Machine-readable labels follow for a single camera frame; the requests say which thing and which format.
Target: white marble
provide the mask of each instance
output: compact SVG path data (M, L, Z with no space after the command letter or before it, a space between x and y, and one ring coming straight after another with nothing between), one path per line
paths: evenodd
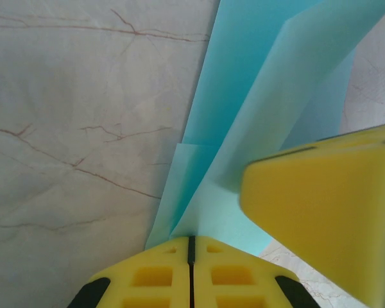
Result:
M143 249L217 4L0 1L0 307L66 307ZM343 130L384 122L385 18L358 48ZM263 256L322 307L355 307L279 244Z

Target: yellow foam piece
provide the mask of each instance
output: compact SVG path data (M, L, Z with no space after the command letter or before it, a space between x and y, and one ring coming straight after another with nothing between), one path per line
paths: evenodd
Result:
M288 269L210 237L196 238L195 307L292 308L275 281L298 278Z
M385 126L250 164L241 208L346 292L385 307Z
M97 308L189 308L187 248L180 237L95 274L111 280Z

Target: square hole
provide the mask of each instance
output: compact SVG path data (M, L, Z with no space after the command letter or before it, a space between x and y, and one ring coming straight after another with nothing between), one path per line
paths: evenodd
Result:
M216 266L211 271L212 284L254 284L251 271L245 266Z
M170 267L140 268L134 275L132 286L163 287L173 283L173 269Z
M218 296L218 308L265 308L264 299L261 297L244 296Z
M169 308L169 298L127 298L123 308Z

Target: marble surface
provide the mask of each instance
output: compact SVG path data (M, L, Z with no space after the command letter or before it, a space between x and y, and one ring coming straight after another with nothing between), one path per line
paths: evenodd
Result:
M0 307L66 307L143 249L217 0L0 1ZM385 123L385 18L360 43L343 131ZM322 307L360 307L279 243Z

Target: blue paper sheet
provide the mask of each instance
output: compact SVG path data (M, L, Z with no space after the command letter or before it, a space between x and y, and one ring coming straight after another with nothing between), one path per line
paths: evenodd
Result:
M185 235L253 254L269 243L239 209L244 166L337 134L351 52L385 14L385 0L318 2L221 0L147 248Z

